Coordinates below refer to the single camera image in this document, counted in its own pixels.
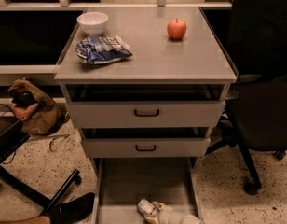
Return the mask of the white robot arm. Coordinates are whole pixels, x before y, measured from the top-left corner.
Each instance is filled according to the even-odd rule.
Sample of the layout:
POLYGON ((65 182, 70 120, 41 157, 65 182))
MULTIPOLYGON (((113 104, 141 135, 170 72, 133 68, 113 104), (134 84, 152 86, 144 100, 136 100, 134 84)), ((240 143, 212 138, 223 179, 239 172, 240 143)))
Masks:
POLYGON ((152 216, 144 215, 149 224, 203 224, 198 217, 175 211, 164 203, 152 202, 152 205, 157 209, 157 213, 152 216))

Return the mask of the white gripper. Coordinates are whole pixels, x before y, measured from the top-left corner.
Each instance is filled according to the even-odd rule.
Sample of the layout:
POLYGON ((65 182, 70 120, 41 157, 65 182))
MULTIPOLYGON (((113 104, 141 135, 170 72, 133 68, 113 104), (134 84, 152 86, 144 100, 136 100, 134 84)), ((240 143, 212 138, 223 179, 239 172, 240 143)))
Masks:
POLYGON ((152 202, 152 205, 159 211, 157 216, 145 216, 144 219, 149 224, 182 224, 183 214, 175 211, 172 207, 164 203, 152 202))

